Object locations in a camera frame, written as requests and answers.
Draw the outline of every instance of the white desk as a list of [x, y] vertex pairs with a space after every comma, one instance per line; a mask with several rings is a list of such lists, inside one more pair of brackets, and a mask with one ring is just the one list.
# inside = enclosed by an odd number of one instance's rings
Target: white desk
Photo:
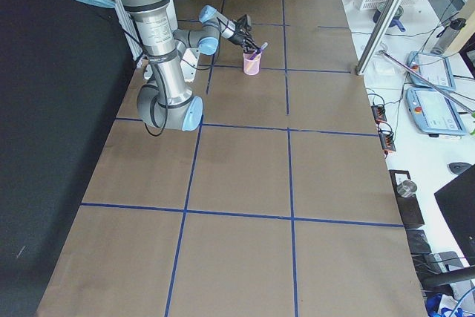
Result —
[[[373, 10], [357, 10], [351, 0], [343, 0], [347, 13], [348, 23], [353, 34], [353, 42], [358, 57], [361, 56], [369, 35], [356, 34], [355, 32], [371, 33], [374, 27]], [[412, 7], [404, 7], [404, 15], [401, 21], [406, 27], [406, 33], [401, 33], [397, 27], [392, 27], [387, 33], [413, 35], [434, 29], [439, 20], [428, 0], [419, 0]], [[436, 30], [425, 47], [425, 52], [430, 52], [436, 41], [436, 34], [442, 30]], [[427, 39], [428, 34], [412, 38], [400, 36], [385, 36], [383, 43], [387, 45], [387, 52], [405, 63], [407, 55], [412, 50], [419, 50]], [[374, 61], [384, 61], [381, 57], [373, 57]], [[471, 76], [465, 63], [459, 54], [450, 58], [453, 74]], [[404, 83], [405, 74], [397, 73], [391, 76], [382, 76], [376, 73], [374, 64], [371, 63], [364, 81], [367, 88], [384, 97], [386, 102], [399, 100]], [[456, 79], [456, 91], [475, 97], [475, 81]], [[475, 102], [457, 97], [470, 108], [475, 108]], [[459, 256], [463, 256], [451, 231], [447, 227], [434, 197], [434, 192], [450, 182], [456, 176], [449, 172], [448, 164], [452, 162], [475, 163], [475, 137], [466, 135], [460, 140], [432, 138], [422, 134], [414, 125], [410, 113], [401, 101], [399, 115], [398, 105], [387, 105], [387, 121], [396, 129], [395, 146], [397, 152], [389, 154], [386, 159], [388, 169], [408, 170], [412, 179], [418, 186], [417, 198], [422, 211], [425, 225], [422, 227], [427, 235], [428, 242], [433, 252], [446, 252], [453, 250]], [[475, 123], [470, 115], [462, 115], [465, 127], [470, 132], [475, 128]]]

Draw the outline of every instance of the pink cup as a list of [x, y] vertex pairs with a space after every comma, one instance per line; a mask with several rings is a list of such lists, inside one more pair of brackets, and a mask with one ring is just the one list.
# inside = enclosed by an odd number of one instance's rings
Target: pink cup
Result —
[[243, 53], [243, 70], [245, 74], [250, 76], [258, 74], [261, 66], [261, 53], [259, 53], [254, 59], [250, 59], [253, 55], [253, 53]]

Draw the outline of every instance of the cable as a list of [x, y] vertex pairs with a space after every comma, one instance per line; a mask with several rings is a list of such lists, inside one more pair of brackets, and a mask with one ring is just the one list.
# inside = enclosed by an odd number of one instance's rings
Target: cable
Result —
[[162, 83], [162, 86], [163, 86], [163, 96], [165, 97], [165, 120], [163, 121], [163, 125], [162, 125], [162, 130], [160, 130], [160, 132], [158, 134], [154, 134], [150, 131], [150, 129], [148, 128], [147, 126], [147, 123], [144, 122], [143, 124], [145, 125], [145, 129], [146, 131], [152, 136], [152, 137], [159, 137], [161, 134], [163, 134], [163, 132], [165, 131], [165, 126], [166, 126], [166, 123], [167, 123], [167, 120], [168, 120], [168, 96], [166, 94], [166, 87], [165, 87], [165, 81], [163, 80], [163, 76], [162, 76], [162, 73], [160, 72], [160, 68], [158, 67], [157, 64], [152, 64], [153, 66], [155, 66], [155, 69], [157, 70], [158, 72], [158, 76], [160, 77], [160, 81]]
[[207, 66], [206, 68], [198, 68], [198, 67], [195, 67], [193, 66], [190, 62], [186, 61], [185, 59], [182, 59], [183, 62], [185, 62], [188, 66], [190, 66], [191, 68], [193, 68], [194, 70], [196, 71], [207, 71], [209, 70], [211, 67], [213, 67], [214, 65], [216, 65], [217, 63], [217, 60], [219, 59], [220, 57], [220, 53], [221, 53], [221, 38], [219, 38], [218, 42], [217, 42], [217, 55], [215, 57], [215, 59], [213, 60], [213, 62], [210, 64], [210, 65], [199, 65], [198, 66]]
[[467, 79], [470, 81], [475, 81], [475, 78], [473, 77], [467, 77], [467, 76], [457, 76], [456, 74], [453, 75], [455, 78], [460, 78], [460, 79]]
[[[438, 27], [440, 27], [440, 26], [437, 26], [434, 29], [426, 31], [424, 33], [415, 33], [414, 35], [404, 35], [402, 33], [386, 33], [385, 36], [416, 37], [416, 36], [419, 36], [419, 35], [425, 35], [425, 34], [431, 32], [433, 30], [437, 30]], [[351, 33], [360, 33], [361, 35], [371, 35], [371, 33], [362, 33], [360, 31], [352, 31]]]
[[[387, 130], [387, 129], [381, 129], [381, 127], [380, 127], [381, 124], [389, 126], [389, 130]], [[378, 122], [378, 123], [377, 123], [377, 127], [378, 127], [378, 133], [386, 134], [386, 135], [387, 135], [387, 141], [388, 141], [390, 144], [394, 144], [394, 131], [393, 131], [393, 127], [392, 127], [388, 122]]]
[[384, 107], [384, 105], [386, 104], [385, 101], [384, 101], [384, 98], [381, 97], [381, 96], [380, 96], [379, 94], [377, 94], [376, 92], [375, 92], [375, 93], [368, 93], [368, 96], [373, 96], [373, 101], [372, 101], [373, 105], [376, 105], [376, 104], [374, 103], [374, 97], [378, 97], [378, 98], [380, 98], [380, 99], [383, 101], [383, 103], [382, 103], [382, 106], [383, 106], [383, 107]]
[[437, 59], [436, 61], [433, 61], [433, 62], [429, 62], [429, 63], [419, 63], [419, 67], [421, 67], [421, 66], [427, 66], [427, 65], [432, 65], [433, 63], [442, 61], [443, 59], [448, 59], [449, 57], [455, 56], [455, 55], [457, 55], [457, 54], [458, 54], [458, 52], [455, 52], [455, 53], [452, 53], [450, 56], [441, 57], [440, 59]]
[[410, 84], [410, 82], [405, 82], [402, 84], [402, 88], [401, 88], [401, 94], [399, 95], [399, 100], [394, 102], [394, 104], [398, 103], [398, 108], [397, 108], [397, 111], [396, 111], [396, 128], [394, 129], [394, 140], [396, 141], [396, 132], [398, 131], [398, 127], [399, 127], [399, 109], [401, 108], [401, 101], [402, 99], [404, 98], [404, 86], [405, 85], [408, 85]]
[[465, 99], [471, 100], [472, 102], [475, 102], [475, 98], [470, 98], [470, 97], [464, 96], [463, 94], [460, 94], [460, 93], [457, 93], [457, 92], [453, 92], [452, 94], [456, 94], [457, 96], [461, 96], [462, 98], [465, 98]]
[[414, 265], [414, 267], [420, 267], [421, 265], [429, 265], [429, 264], [436, 264], [436, 263], [443, 263], [444, 261], [451, 261], [451, 260], [461, 260], [461, 259], [470, 259], [470, 258], [475, 258], [475, 255], [470, 255], [470, 256], [462, 256], [461, 258], [459, 258], [458, 256], [455, 257], [455, 258], [448, 258], [448, 259], [444, 259], [444, 260], [439, 260], [439, 261], [433, 261], [433, 262], [430, 262], [428, 263], [427, 261], [424, 262], [424, 263], [420, 263], [420, 264], [417, 264], [417, 265]]
[[465, 300], [465, 298], [470, 295], [470, 293], [472, 293], [473, 291], [475, 291], [475, 286], [472, 287], [471, 289], [469, 289], [469, 291], [467, 291], [460, 299], [459, 301], [457, 302], [457, 304], [455, 305], [455, 307], [453, 308], [452, 312], [450, 315], [448, 315], [448, 317], [452, 317], [454, 314], [455, 314], [455, 311], [457, 311], [457, 309], [460, 307], [460, 304], [462, 304], [463, 300]]
[[120, 23], [113, 21], [112, 18], [105, 18], [104, 16], [102, 16], [101, 14], [96, 12], [95, 9], [92, 8], [92, 6], [89, 5], [89, 4], [85, 4], [85, 3], [81, 3], [81, 4], [84, 4], [95, 16], [100, 17], [102, 20], [106, 20], [109, 24], [120, 27], [120, 29], [124, 32], [125, 35], [130, 37], [132, 41], [136, 42], [140, 46], [142, 51], [145, 51], [144, 48], [143, 48], [143, 44], [138, 39], [136, 39], [135, 36], [133, 36], [131, 33], [129, 33], [126, 29], [124, 29]]

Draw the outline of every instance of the electronic device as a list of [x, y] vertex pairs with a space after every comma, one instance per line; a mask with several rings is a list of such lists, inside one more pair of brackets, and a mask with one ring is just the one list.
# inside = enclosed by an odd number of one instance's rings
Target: electronic device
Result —
[[426, 134], [465, 135], [455, 105], [430, 88], [408, 88], [406, 103], [417, 127]]
[[462, 174], [471, 167], [470, 163], [449, 163], [448, 168], [453, 174]]
[[434, 196], [463, 255], [470, 265], [475, 265], [475, 165]]
[[[447, 57], [412, 51], [407, 57], [407, 66], [440, 89], [446, 91], [455, 91], [456, 89], [451, 64]], [[414, 85], [428, 88], [418, 77], [409, 74]]]

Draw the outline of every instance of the black curtain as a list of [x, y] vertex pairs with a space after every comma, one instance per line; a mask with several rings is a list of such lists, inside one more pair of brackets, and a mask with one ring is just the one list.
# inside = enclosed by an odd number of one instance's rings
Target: black curtain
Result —
[[133, 63], [114, 10], [0, 3], [0, 316], [21, 317], [45, 291]]

